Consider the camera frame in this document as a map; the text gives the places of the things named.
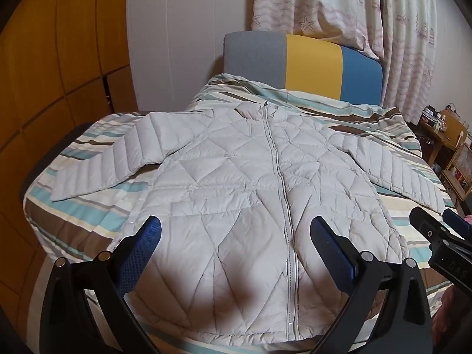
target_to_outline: headboard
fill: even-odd
[[[224,41],[224,72],[352,104],[380,105],[381,101],[382,67],[377,61],[311,37],[229,33]]]

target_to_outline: wooden desk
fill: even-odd
[[[428,159],[428,165],[433,166],[434,161],[436,160],[437,154],[440,152],[441,148],[443,146],[449,148],[450,150],[456,149],[456,144],[457,140],[451,140],[449,137],[447,137],[444,133],[440,132],[439,130],[433,128],[432,126],[429,126],[426,122],[423,120],[419,120],[418,126],[423,128],[428,132],[428,135],[431,136],[431,138],[434,138],[435,143],[434,143],[434,149],[431,152],[430,158]]]

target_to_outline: white wall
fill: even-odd
[[[225,34],[250,28],[253,0],[127,0],[140,110],[184,110],[222,72]]]
[[[453,0],[436,0],[436,62],[429,104],[452,102],[463,121],[472,122],[472,29]]]

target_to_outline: starfish print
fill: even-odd
[[[259,22],[259,18],[261,18],[262,14],[257,14],[256,16],[253,17],[253,22],[257,25],[257,26],[262,26]]]
[[[298,25],[301,26],[302,33],[305,33],[305,30],[307,30],[308,28],[311,29],[312,32],[314,32],[315,29],[312,27],[313,24],[315,24],[315,21],[308,21],[308,17],[306,17],[306,14],[303,15],[303,21],[298,23]]]
[[[433,82],[433,73],[431,70],[428,70],[426,73],[423,72],[423,82],[427,85],[431,85],[431,82]]]

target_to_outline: bed sheet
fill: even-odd
[[[245,100],[259,103],[270,101],[290,110],[315,116],[332,129],[367,137],[388,147],[409,163],[417,173],[438,185],[443,192],[445,205],[453,206],[435,173],[422,160],[419,142],[398,109],[384,109],[369,105],[355,106],[313,94],[274,89],[262,83],[223,74],[211,79],[187,110],[237,106]],[[51,259],[65,256],[71,261],[90,260],[100,251],[105,250],[114,236],[119,233],[141,192],[154,177],[159,168],[158,165],[150,165],[139,170],[126,182],[113,188],[66,201],[51,202],[51,187],[58,170],[74,164],[77,160],[88,159],[103,152],[134,126],[141,117],[142,115],[138,113],[112,114],[96,122],[63,150],[28,189],[24,198],[25,214]],[[410,210],[417,204],[381,187],[377,187],[377,190],[395,225],[406,238],[413,258],[419,264],[427,288],[431,312],[434,313],[440,305],[440,296],[449,283],[429,268],[428,260],[431,255],[429,244],[409,224]],[[440,220],[438,214],[427,211]],[[90,296],[90,302],[93,304],[93,296]],[[165,352],[196,354],[201,353],[202,350],[208,353],[303,351],[310,350],[316,341],[314,338],[303,342],[232,348],[172,337],[156,327],[145,324],[143,327],[157,346]],[[358,338],[359,341],[364,341],[366,337],[360,334]]]

